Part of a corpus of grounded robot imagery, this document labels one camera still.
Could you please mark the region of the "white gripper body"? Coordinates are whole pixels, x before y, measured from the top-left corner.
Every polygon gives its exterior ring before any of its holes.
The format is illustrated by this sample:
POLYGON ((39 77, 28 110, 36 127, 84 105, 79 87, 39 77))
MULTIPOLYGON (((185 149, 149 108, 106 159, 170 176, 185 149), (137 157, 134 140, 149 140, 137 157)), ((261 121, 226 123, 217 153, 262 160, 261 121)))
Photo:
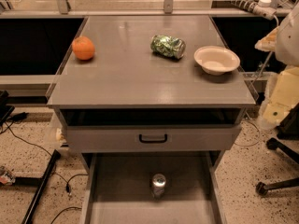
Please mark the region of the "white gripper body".
POLYGON ((265 87, 257 124, 261 129, 277 127, 299 103, 299 68, 287 67, 272 75, 265 87))

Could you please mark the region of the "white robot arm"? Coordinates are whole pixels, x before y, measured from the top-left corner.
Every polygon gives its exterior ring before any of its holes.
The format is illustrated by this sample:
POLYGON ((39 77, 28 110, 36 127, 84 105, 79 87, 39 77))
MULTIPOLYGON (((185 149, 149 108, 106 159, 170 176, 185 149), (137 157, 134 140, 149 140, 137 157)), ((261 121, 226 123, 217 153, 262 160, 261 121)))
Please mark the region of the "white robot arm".
POLYGON ((286 64, 282 72, 268 79, 259 110, 258 125, 270 130, 299 104, 299 4, 255 48, 273 51, 276 59, 286 64))

